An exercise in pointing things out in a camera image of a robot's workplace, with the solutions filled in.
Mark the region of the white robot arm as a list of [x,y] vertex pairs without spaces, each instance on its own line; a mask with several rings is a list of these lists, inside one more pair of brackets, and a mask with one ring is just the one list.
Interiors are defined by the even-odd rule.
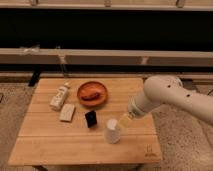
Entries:
[[151,76],[143,89],[128,103],[128,112],[117,123],[126,127],[134,118],[142,118],[162,104],[179,107],[213,126],[213,97],[183,87],[176,76]]

